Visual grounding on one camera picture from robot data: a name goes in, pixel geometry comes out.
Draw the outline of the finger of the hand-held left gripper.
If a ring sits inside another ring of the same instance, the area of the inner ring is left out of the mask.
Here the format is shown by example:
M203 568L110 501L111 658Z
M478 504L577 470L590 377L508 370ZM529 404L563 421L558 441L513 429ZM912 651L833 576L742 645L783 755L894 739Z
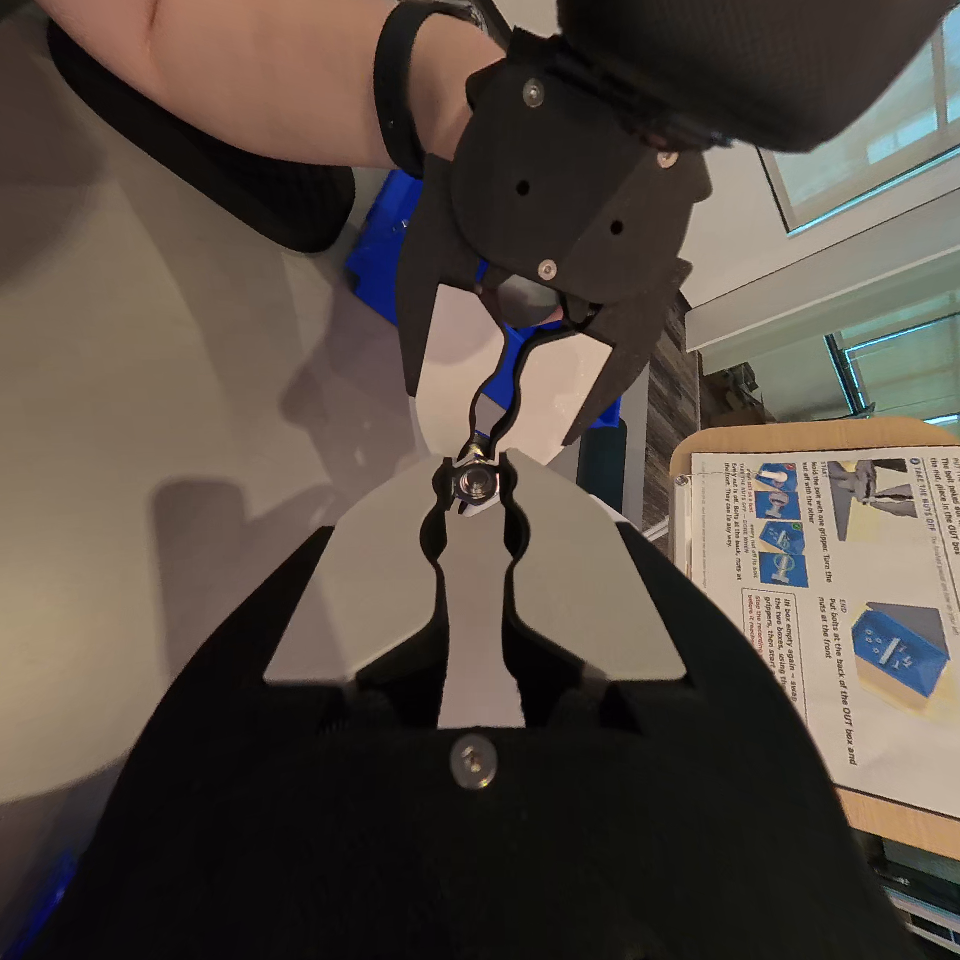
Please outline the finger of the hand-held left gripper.
M410 400L421 455L462 460L477 431L491 434L506 404L485 390L497 378L506 353L505 332L477 294L438 287L420 379Z
M490 434L490 460L498 463L504 452L518 450L550 464L570 444L570 432L613 351L585 333L536 334L513 367L510 404Z

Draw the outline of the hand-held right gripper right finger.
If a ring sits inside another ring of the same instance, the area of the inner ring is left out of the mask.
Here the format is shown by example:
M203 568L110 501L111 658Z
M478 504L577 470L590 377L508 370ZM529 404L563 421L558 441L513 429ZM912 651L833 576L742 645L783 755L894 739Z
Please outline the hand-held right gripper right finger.
M518 449L501 456L517 629L608 682L673 682L687 669L642 580L620 514Z

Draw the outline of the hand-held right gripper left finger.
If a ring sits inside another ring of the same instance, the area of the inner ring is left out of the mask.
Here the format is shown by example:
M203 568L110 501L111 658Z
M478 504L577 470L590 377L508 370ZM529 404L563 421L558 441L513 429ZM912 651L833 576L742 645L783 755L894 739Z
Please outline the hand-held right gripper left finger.
M266 670L268 683L385 685L428 670L446 676L441 557L450 481L450 459L431 457L342 516Z

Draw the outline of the silver hex nut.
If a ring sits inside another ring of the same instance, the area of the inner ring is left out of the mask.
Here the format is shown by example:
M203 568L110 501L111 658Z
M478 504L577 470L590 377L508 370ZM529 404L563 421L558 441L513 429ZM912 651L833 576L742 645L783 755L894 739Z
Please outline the silver hex nut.
M499 502L500 476L496 463L466 459L452 468L451 492L457 515L472 518Z

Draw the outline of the silver hex bolt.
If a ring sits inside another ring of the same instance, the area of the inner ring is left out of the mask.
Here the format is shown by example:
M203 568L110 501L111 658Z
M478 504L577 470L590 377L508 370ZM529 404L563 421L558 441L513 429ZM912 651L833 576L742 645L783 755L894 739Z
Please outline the silver hex bolt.
M498 490L497 468L490 456L490 438L475 432L455 464L457 497L470 506L490 500Z

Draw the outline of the blue plastic bin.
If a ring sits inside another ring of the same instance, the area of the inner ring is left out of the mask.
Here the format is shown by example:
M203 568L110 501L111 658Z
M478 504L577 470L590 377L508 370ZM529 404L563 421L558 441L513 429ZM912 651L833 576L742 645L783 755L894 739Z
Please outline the blue plastic bin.
M396 282L402 245L423 189L421 181L401 171L387 174L345 264L356 298L393 326L398 324ZM484 395L502 408L513 400L514 367L535 332L534 327L507 330L504 364L484 389Z
M55 859L54 865L41 884L39 894L33 900L26 919L12 945L4 954L5 959L22 959L37 941L50 918L63 901L66 891L76 876L78 857L73 850L66 850Z

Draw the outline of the person's left forearm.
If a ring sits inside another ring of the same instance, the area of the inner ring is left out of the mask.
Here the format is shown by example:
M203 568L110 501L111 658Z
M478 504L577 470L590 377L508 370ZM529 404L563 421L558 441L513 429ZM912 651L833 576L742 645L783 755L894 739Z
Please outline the person's left forearm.
M42 1L99 64L259 156L389 169L374 95L387 2Z

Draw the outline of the person's left hand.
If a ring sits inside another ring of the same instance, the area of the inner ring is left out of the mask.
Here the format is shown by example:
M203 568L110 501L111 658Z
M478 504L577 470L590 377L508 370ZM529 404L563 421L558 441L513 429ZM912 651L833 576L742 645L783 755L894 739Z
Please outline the person's left hand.
M443 14L424 20L412 49L409 103L426 154L453 161L473 116L467 81L503 56L498 44L471 23Z

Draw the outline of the black desk mat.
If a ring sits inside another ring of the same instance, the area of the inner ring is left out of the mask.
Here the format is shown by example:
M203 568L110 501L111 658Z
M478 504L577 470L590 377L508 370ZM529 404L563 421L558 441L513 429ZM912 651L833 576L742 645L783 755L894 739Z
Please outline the black desk mat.
M618 515L623 515L628 427L591 427L580 439L577 485Z

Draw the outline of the dark floor clutter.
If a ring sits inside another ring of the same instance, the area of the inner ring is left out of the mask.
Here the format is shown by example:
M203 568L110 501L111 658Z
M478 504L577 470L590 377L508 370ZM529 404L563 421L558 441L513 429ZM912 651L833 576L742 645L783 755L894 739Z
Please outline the dark floor clutter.
M703 385L705 424L710 428L763 426L777 422L765 406L750 363L706 374Z

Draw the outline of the black wrist band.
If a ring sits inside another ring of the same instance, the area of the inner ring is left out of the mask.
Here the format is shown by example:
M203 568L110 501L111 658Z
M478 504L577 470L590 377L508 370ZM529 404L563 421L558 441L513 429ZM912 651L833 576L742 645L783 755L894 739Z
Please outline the black wrist band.
M418 34L435 17L486 31L474 2L397 2L380 31L373 61L374 105L384 146L396 169L418 182L426 173L427 153L411 106L410 70Z

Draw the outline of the wooden document stand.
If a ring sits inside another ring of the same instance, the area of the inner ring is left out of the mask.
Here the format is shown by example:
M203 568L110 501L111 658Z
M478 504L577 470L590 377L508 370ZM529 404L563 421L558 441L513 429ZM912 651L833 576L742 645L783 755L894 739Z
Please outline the wooden document stand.
M785 441L789 450L813 450L843 442L853 446L958 446L946 429L905 417L807 424L735 426L704 430L685 440L673 455L670 471L677 482L675 531L671 535L678 572L641 548L637 534L626 534L630 552L670 628L678 629L684 678L644 681L630 690L630 709L643 734L670 744L672 752L717 769L736 786L747 785L758 799L748 810L761 822L786 826L788 814L822 820L827 796L836 792L852 827L958 860L958 819L845 790L834 779L806 722L781 689L766 663L738 626L690 579L687 492L690 456L704 450L771 450Z

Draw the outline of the printed paper sheet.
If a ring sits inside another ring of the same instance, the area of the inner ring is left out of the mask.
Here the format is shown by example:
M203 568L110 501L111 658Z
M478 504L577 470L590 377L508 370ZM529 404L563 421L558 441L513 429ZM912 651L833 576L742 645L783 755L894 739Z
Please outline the printed paper sheet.
M690 456L686 571L834 784L958 819L958 445Z

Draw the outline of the narrow side window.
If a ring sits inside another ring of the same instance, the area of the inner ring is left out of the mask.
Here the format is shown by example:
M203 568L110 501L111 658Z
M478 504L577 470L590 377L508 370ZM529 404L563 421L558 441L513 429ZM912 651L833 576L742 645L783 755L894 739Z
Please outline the narrow side window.
M959 315L898 329L863 323L823 337L848 419L906 417L959 431Z

